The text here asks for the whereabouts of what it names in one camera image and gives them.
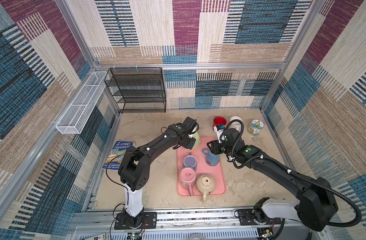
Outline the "purple ceramic mug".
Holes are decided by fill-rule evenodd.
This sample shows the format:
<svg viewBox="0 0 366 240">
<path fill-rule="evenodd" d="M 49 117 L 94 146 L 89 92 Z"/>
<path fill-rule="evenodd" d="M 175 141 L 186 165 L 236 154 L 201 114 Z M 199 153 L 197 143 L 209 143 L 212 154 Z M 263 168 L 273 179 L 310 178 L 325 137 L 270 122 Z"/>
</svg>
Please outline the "purple ceramic mug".
<svg viewBox="0 0 366 240">
<path fill-rule="evenodd" d="M 192 153 L 189 153 L 183 160 L 183 167 L 184 168 L 191 168 L 194 171 L 197 170 L 198 162 L 197 159 L 193 156 Z"/>
</svg>

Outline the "blue dotted ceramic mug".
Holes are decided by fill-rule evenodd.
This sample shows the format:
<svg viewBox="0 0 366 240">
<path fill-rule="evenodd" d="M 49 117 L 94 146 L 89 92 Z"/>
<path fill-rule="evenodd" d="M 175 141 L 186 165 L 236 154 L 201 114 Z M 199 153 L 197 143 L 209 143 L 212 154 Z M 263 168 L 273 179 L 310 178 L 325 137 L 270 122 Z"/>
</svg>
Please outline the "blue dotted ceramic mug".
<svg viewBox="0 0 366 240">
<path fill-rule="evenodd" d="M 205 161 L 207 165 L 214 167 L 220 162 L 220 156 L 214 155 L 210 149 L 206 148 L 202 150 L 202 153 L 205 155 Z"/>
</svg>

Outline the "light green ceramic mug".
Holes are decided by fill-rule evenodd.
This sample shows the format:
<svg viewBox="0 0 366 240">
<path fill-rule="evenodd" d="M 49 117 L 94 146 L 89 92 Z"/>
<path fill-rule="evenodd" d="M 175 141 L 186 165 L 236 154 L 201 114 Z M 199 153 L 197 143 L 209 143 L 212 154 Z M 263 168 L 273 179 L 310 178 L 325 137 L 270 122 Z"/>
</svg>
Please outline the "light green ceramic mug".
<svg viewBox="0 0 366 240">
<path fill-rule="evenodd" d="M 199 136 L 199 133 L 198 132 L 194 133 L 193 136 L 192 136 L 192 138 L 195 139 L 195 143 L 194 143 L 193 149 L 196 149 L 201 144 L 201 138 Z"/>
</svg>

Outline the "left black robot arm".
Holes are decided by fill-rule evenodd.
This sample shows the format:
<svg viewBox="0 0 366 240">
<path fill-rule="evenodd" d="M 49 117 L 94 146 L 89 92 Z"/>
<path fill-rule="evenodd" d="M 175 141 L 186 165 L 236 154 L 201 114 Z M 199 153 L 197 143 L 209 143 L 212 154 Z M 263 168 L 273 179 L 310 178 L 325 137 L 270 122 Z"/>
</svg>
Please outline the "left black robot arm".
<svg viewBox="0 0 366 240">
<path fill-rule="evenodd" d="M 168 126 L 151 142 L 137 148 L 131 146 L 126 151 L 118 174 L 126 194 L 124 217 L 132 225 L 138 226 L 143 219 L 142 188 L 149 179 L 153 161 L 170 148 L 191 150 L 196 142 L 193 134 L 198 130 L 197 121 L 187 117 L 182 123 Z"/>
</svg>

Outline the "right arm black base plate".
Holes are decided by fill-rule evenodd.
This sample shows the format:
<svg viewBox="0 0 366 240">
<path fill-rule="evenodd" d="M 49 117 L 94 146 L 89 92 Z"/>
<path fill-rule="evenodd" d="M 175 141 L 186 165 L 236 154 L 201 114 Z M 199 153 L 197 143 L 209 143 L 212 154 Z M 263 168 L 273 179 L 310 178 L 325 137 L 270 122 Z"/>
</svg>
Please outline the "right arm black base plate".
<svg viewBox="0 0 366 240">
<path fill-rule="evenodd" d="M 280 225 L 281 218 L 270 219 L 265 214 L 256 212 L 254 209 L 237 209 L 234 211 L 234 216 L 239 220 L 241 226 L 253 225 Z"/>
</svg>

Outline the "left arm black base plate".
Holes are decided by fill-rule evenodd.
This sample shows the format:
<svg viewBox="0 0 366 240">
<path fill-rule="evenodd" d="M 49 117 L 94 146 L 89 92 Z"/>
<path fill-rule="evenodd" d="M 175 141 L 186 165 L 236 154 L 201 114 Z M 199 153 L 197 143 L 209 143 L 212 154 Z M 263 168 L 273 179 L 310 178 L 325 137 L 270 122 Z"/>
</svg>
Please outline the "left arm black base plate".
<svg viewBox="0 0 366 240">
<path fill-rule="evenodd" d="M 133 217 L 129 213 L 118 213 L 115 217 L 114 229 L 115 230 L 140 230 L 155 229 L 157 221 L 157 212 L 140 212 L 137 216 Z"/>
</svg>

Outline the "pink plastic tray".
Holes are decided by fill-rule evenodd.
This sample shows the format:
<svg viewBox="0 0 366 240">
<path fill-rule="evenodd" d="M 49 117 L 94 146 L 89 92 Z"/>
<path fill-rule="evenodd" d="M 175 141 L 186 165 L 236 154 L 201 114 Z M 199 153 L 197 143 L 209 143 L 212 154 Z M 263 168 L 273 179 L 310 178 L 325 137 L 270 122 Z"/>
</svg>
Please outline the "pink plastic tray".
<svg viewBox="0 0 366 240">
<path fill-rule="evenodd" d="M 179 181 L 181 170 L 184 167 L 183 161 L 190 153 L 197 159 L 197 176 L 202 174 L 209 174 L 215 179 L 216 188 L 212 195 L 223 195 L 226 192 L 226 183 L 224 173 L 222 169 L 222 163 L 219 162 L 216 166 L 212 167 L 206 163 L 206 155 L 203 154 L 202 150 L 207 148 L 207 143 L 215 140 L 215 137 L 201 137 L 201 144 L 192 150 L 186 148 L 179 148 L 176 150 L 177 156 L 177 192 L 182 197 L 189 197 L 189 191 L 185 190 Z"/>
</svg>

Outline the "white ceramic mug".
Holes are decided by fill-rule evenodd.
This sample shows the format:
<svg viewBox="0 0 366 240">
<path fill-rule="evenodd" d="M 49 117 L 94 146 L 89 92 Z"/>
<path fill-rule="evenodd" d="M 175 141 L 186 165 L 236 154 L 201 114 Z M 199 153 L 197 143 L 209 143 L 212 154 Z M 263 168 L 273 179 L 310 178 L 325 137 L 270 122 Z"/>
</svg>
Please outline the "white ceramic mug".
<svg viewBox="0 0 366 240">
<path fill-rule="evenodd" d="M 233 116 L 230 118 L 230 128 L 236 129 L 237 131 L 241 132 L 244 128 L 243 120 L 240 117 Z"/>
</svg>

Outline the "blue treehouse paperback book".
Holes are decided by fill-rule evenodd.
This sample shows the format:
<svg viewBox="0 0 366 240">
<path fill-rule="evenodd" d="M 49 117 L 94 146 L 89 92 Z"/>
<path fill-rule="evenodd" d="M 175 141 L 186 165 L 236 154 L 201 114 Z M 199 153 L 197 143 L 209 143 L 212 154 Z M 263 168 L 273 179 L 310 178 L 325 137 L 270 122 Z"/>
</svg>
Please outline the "blue treehouse paperback book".
<svg viewBox="0 0 366 240">
<path fill-rule="evenodd" d="M 107 157 L 103 169 L 119 170 L 126 151 L 133 145 L 133 142 L 117 141 L 113 146 L 110 155 Z"/>
</svg>

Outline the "green lidded yogurt cup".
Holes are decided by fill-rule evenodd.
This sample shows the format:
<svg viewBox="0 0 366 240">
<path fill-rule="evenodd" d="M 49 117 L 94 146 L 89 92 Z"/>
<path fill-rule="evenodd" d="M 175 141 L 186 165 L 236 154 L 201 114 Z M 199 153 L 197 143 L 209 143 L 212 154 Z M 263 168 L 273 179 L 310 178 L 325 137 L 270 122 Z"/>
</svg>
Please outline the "green lidded yogurt cup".
<svg viewBox="0 0 366 240">
<path fill-rule="evenodd" d="M 258 136 L 263 128 L 264 123 L 261 120 L 253 120 L 249 127 L 249 134 L 252 136 Z"/>
</svg>

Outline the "red ceramic mug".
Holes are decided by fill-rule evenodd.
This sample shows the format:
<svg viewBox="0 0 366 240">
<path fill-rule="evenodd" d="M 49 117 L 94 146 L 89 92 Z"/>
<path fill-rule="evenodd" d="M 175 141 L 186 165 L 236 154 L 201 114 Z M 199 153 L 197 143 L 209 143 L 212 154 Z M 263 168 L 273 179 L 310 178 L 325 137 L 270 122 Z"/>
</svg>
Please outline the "red ceramic mug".
<svg viewBox="0 0 366 240">
<path fill-rule="evenodd" d="M 227 120 L 224 117 L 217 116 L 213 120 L 213 129 L 215 132 L 224 130 L 227 126 Z"/>
</svg>

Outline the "pink ghost pattern mug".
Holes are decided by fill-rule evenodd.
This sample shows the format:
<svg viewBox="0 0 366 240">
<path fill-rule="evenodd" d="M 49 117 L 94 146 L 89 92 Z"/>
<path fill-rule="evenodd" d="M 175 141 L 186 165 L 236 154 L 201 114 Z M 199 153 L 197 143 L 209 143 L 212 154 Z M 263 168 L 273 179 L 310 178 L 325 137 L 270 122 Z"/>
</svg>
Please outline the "pink ghost pattern mug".
<svg viewBox="0 0 366 240">
<path fill-rule="evenodd" d="M 186 190 L 189 196 L 194 196 L 194 186 L 196 184 L 196 171 L 193 168 L 183 168 L 179 174 L 179 184 Z"/>
</svg>

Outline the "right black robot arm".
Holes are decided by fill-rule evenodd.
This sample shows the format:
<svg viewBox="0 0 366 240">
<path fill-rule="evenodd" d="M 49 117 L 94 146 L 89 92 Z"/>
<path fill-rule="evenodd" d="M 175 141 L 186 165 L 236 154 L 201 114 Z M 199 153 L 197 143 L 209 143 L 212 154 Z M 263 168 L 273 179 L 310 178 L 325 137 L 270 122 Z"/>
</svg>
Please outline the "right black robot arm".
<svg viewBox="0 0 366 240">
<path fill-rule="evenodd" d="M 266 218 L 282 218 L 302 222 L 314 231 L 322 231 L 338 211 L 338 205 L 331 193 L 330 183 L 319 177 L 300 174 L 253 145 L 245 145 L 240 132 L 235 129 L 225 131 L 222 140 L 207 143 L 214 155 L 225 154 L 233 157 L 236 168 L 247 167 L 258 171 L 287 189 L 296 201 L 261 199 L 255 207 Z"/>
</svg>

